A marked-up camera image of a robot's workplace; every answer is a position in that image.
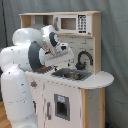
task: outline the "microwave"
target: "microwave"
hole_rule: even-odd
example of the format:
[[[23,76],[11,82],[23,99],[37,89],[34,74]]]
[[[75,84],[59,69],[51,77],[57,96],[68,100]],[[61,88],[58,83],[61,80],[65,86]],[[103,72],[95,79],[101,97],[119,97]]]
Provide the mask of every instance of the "microwave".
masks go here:
[[[54,27],[58,33],[91,34],[91,15],[55,15]]]

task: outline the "kitchen counter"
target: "kitchen counter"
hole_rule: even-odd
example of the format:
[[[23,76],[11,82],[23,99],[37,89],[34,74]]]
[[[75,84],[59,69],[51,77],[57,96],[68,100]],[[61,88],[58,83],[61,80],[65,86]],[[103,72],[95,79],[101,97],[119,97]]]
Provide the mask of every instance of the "kitchen counter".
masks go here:
[[[26,74],[33,75],[34,77],[41,77],[41,79],[52,81],[56,83],[65,84],[73,87],[83,88],[83,89],[96,89],[96,88],[103,88],[109,86],[114,81],[114,77],[107,72],[100,71],[96,75],[91,75],[87,79],[83,81],[76,81],[76,80],[69,80],[63,79],[59,77],[52,76],[54,70],[51,70],[45,74],[37,73],[37,72],[26,72]]]

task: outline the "white cabinet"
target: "white cabinet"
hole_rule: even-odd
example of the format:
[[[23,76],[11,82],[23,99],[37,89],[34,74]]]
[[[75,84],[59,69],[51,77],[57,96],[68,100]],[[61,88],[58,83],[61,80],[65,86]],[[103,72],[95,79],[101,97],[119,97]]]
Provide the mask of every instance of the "white cabinet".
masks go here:
[[[82,128],[81,90],[45,82],[45,128]]]

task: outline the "faucet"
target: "faucet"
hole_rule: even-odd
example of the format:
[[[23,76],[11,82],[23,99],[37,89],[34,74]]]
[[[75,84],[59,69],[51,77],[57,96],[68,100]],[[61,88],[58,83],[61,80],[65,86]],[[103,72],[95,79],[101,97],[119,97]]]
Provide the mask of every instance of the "faucet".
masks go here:
[[[88,52],[82,51],[82,52],[80,52],[80,53],[78,54],[78,63],[76,64],[77,70],[83,70],[83,69],[85,69],[85,64],[86,64],[86,63],[82,64],[81,61],[80,61],[80,58],[81,58],[81,56],[82,56],[83,54],[86,54],[86,55],[88,56],[88,58],[89,58],[89,60],[90,60],[90,65],[93,65],[93,58],[92,58],[92,56],[91,56]]]

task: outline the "stove knob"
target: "stove knob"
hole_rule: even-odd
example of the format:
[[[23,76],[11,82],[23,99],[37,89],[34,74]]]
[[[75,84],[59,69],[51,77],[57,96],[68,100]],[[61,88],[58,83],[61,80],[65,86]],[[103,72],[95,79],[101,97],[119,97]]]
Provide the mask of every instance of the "stove knob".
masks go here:
[[[37,86],[36,82],[33,81],[33,82],[31,83],[31,86],[32,86],[32,87],[36,87],[36,86]]]

